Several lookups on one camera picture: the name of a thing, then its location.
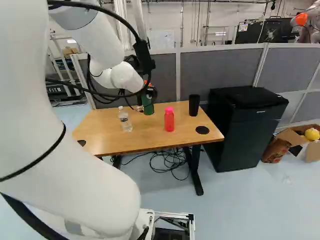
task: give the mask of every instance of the light blue floor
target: light blue floor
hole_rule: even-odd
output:
[[[69,130],[88,113],[88,106],[55,109]],[[135,155],[128,155],[123,162]],[[193,213],[197,240],[318,240],[320,239],[320,162],[306,164],[290,155],[279,164],[216,173],[202,152],[199,176],[203,196],[196,196],[191,179],[155,173],[146,155],[122,166],[139,186],[142,208]],[[186,167],[176,174],[183,177]],[[0,239],[42,239],[0,200]]]

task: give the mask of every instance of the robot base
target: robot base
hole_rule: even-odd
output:
[[[178,227],[181,230],[156,227],[159,220]],[[194,240],[196,223],[190,213],[154,212],[150,209],[140,209],[130,240],[137,240],[144,229],[149,227],[145,240]]]

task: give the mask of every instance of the black tumbler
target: black tumbler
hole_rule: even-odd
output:
[[[200,95],[191,94],[189,95],[189,115],[195,117],[198,115],[198,109],[200,104]]]

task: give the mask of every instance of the black mini fridge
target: black mini fridge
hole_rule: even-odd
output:
[[[258,165],[289,101],[263,87],[211,89],[207,115],[224,141],[204,144],[218,173]]]

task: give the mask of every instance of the paper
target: paper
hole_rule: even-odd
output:
[[[249,24],[239,25],[239,31],[238,32],[246,32],[246,31],[248,31],[248,25]]]
[[[150,46],[152,49],[175,48],[173,30],[152,30],[150,31]]]

